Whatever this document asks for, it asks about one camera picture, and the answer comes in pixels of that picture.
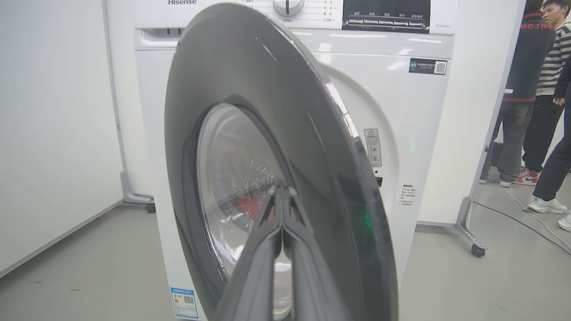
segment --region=qr code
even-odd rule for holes
[[[446,65],[448,63],[446,61],[437,61],[436,65],[434,66],[434,73],[438,75],[446,74]]]

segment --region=person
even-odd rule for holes
[[[571,23],[565,22],[570,6],[571,0],[547,0],[543,5],[543,19],[557,29],[557,37],[541,70],[537,99],[533,104],[532,117],[524,139],[522,159],[525,166],[520,169],[515,184],[537,184],[537,177],[543,169],[541,165],[561,117],[563,107],[553,103],[553,93],[561,69],[571,54]]]
[[[567,91],[569,82],[571,82],[571,63],[563,67],[553,95],[554,104],[565,106],[563,118],[565,134],[547,159],[533,191],[533,201],[528,207],[541,213],[566,214],[559,220],[558,225],[571,232],[571,212],[555,199],[557,191],[571,169],[571,132],[569,131],[571,130],[571,91]]]
[[[512,66],[509,70],[507,89],[494,127],[490,149],[486,155],[479,183],[486,184],[492,163],[493,142],[500,124],[504,123],[504,145],[498,162],[500,185],[509,187],[518,177],[521,165],[521,146],[525,129],[532,115],[537,84],[545,56],[552,50],[556,37],[555,29],[542,18],[542,0],[527,0]]]

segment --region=hisense logo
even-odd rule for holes
[[[196,0],[168,0],[169,5],[195,5]]]

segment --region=pants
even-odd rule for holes
[[[502,122],[504,123],[504,145],[498,162],[500,179],[504,182],[513,182],[519,176],[521,146],[524,144],[525,130],[532,116],[532,108],[531,103],[502,102],[480,179],[488,178],[494,141]]]
[[[565,104],[565,136],[557,144],[537,180],[533,195],[543,200],[552,200],[561,188],[563,180],[571,169],[571,104]]]
[[[523,160],[530,170],[540,172],[543,169],[541,165],[547,156],[562,111],[563,106],[553,103],[553,96],[536,98],[524,140]]]

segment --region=floor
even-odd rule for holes
[[[532,190],[509,189],[523,204]],[[571,178],[558,195],[571,206]],[[494,184],[475,201],[560,243]],[[571,243],[560,215],[539,217]],[[512,218],[474,205],[471,230],[489,246],[480,259],[453,229],[418,226],[400,320],[569,320],[571,256]],[[175,320],[155,215],[113,209],[0,279],[0,320]]]

